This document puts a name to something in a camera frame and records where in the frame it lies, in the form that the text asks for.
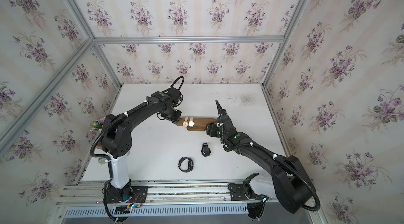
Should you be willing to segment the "beige band smartwatch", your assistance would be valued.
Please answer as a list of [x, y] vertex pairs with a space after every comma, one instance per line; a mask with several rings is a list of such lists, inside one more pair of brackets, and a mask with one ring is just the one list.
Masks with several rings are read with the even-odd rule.
[[195, 126], [195, 123], [194, 123], [192, 117], [189, 119], [188, 126], [189, 126], [190, 128], [193, 128], [193, 127]]

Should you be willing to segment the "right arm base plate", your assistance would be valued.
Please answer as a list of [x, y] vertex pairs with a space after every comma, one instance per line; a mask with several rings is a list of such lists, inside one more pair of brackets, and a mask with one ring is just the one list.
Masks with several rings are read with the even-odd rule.
[[249, 184], [229, 183], [227, 188], [230, 192], [231, 201], [255, 200], [257, 198]]

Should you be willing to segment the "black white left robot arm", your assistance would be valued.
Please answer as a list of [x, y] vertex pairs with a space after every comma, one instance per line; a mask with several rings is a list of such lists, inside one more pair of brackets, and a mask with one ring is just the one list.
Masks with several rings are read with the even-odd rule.
[[132, 131], [152, 115], [157, 115], [161, 121], [177, 123], [182, 112], [176, 107], [181, 104], [183, 98], [179, 89], [171, 87], [147, 96], [143, 103], [129, 111], [117, 116], [106, 116], [99, 140], [109, 173], [104, 191], [106, 199], [115, 203], [126, 203], [132, 197], [127, 161], [133, 145]]

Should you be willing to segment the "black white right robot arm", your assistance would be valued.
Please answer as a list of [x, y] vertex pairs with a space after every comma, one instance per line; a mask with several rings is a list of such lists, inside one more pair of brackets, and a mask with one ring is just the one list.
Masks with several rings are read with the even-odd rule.
[[296, 213], [301, 208], [309, 211], [320, 209], [316, 188], [297, 157], [285, 157], [257, 144], [244, 132], [237, 131], [227, 115], [218, 120], [207, 124], [207, 135], [219, 138], [226, 152], [235, 151], [268, 172], [276, 198], [287, 211]]

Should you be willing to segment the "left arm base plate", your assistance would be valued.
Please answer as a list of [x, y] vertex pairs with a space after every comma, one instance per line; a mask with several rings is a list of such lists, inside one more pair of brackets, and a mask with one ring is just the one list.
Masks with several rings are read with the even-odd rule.
[[117, 189], [113, 186], [107, 185], [103, 190], [103, 203], [107, 204], [142, 204], [146, 201], [147, 186], [131, 186], [122, 189]]

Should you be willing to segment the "brown wooden watch stand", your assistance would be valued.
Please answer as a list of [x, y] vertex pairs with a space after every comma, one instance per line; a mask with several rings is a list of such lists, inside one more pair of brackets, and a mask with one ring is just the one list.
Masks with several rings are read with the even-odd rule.
[[[205, 131], [206, 126], [209, 123], [216, 123], [217, 120], [214, 118], [208, 118], [208, 117], [192, 117], [193, 121], [195, 123], [195, 126], [193, 128], [190, 128], [189, 126], [185, 128], [188, 131]], [[185, 117], [181, 117], [179, 119], [179, 122], [177, 122], [175, 125], [179, 127], [183, 127], [183, 122], [184, 122]]]

